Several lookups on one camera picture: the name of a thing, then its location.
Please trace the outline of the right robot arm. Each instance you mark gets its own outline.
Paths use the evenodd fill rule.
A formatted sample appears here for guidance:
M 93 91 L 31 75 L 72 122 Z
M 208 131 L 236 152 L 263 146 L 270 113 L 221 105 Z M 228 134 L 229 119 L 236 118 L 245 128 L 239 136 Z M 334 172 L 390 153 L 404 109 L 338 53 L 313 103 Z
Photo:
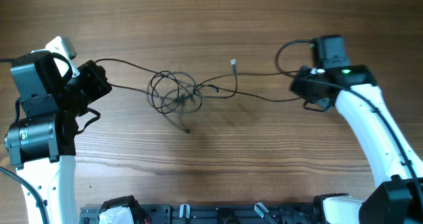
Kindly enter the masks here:
M 351 65 L 339 35 L 308 40 L 314 67 L 302 67 L 291 91 L 335 108 L 354 132 L 371 168 L 376 189 L 357 200 L 348 194 L 319 196 L 325 223 L 421 223 L 422 160 L 390 114 L 378 82 L 365 65 Z

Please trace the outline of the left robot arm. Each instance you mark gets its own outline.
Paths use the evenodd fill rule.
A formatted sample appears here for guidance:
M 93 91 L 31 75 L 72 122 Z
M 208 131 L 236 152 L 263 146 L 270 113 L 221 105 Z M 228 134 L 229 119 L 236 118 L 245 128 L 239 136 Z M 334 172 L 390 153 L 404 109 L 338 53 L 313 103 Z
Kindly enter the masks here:
M 76 118 L 91 112 L 88 123 L 100 118 L 89 104 L 108 94 L 103 67 L 89 60 L 59 72 L 56 61 L 67 65 L 65 56 L 46 50 L 26 54 L 11 62 L 11 75 L 20 96 L 15 102 L 17 116 L 5 135 L 5 147 L 24 194 L 30 223 L 78 223 L 75 203 Z

